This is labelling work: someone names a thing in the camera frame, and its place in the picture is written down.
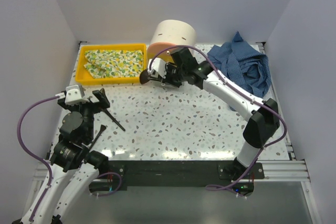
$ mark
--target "lemon print cloth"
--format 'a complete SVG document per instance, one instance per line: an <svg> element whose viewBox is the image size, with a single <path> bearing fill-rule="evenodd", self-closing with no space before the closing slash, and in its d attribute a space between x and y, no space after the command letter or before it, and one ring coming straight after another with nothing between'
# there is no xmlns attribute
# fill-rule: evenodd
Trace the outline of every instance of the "lemon print cloth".
<svg viewBox="0 0 336 224"><path fill-rule="evenodd" d="M95 79L138 77L143 69L141 50L88 50L86 70Z"/></svg>

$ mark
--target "white wall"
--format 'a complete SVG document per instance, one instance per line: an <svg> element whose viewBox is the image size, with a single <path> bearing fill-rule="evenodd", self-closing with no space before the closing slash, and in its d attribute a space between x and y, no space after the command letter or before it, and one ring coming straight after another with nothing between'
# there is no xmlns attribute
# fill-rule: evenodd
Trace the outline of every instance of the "white wall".
<svg viewBox="0 0 336 224"><path fill-rule="evenodd" d="M198 42L266 41L289 0L57 0L75 36L89 42L149 42L165 19L190 23Z"/></svg>
<svg viewBox="0 0 336 224"><path fill-rule="evenodd" d="M0 0L1 223L21 217L37 163L19 146L17 120L32 103L64 89L76 47L56 0ZM49 102L24 121L24 141L40 156L59 111Z"/></svg>
<svg viewBox="0 0 336 224"><path fill-rule="evenodd" d="M291 0L266 43L298 158L325 223L335 223L336 0Z"/></svg>

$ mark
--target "yellow bin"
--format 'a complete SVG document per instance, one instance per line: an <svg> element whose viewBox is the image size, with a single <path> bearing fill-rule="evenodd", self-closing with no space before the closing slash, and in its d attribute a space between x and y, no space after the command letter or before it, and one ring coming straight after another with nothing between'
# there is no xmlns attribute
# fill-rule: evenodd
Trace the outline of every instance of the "yellow bin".
<svg viewBox="0 0 336 224"><path fill-rule="evenodd" d="M143 52L143 70L147 68L146 44L82 46L80 49L75 80L83 85L140 83L139 77L100 78L100 79L93 78L84 67L84 65L88 62L85 58L85 51L88 50L128 50L128 51L141 50Z"/></svg>

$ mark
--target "folded blue fabric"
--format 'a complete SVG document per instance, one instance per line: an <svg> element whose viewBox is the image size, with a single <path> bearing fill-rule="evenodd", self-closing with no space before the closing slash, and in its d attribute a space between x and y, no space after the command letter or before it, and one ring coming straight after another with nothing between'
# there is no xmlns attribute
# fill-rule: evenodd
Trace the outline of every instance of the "folded blue fabric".
<svg viewBox="0 0 336 224"><path fill-rule="evenodd" d="M263 97L271 86L268 57L244 41L239 32L232 42L214 46L208 56L227 78L257 97Z"/></svg>

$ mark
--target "white speckled table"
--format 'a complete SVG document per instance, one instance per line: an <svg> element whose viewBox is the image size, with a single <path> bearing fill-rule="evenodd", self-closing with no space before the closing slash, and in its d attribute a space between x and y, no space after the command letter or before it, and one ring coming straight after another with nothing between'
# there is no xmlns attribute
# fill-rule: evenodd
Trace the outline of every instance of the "white speckled table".
<svg viewBox="0 0 336 224"><path fill-rule="evenodd" d="M207 53L213 45L197 45ZM202 56L195 54L197 60ZM75 84L74 67L70 84ZM109 111L126 129L123 132L104 113L95 115L95 133L107 126L93 150L116 160L234 159L244 139L246 122L218 97L186 84L179 89L147 83L84 86L86 94L105 88ZM265 100L273 98L272 88ZM68 113L63 110L61 119ZM281 135L279 129L274 137ZM53 145L58 141L58 130ZM268 147L260 160L288 160L281 141Z"/></svg>

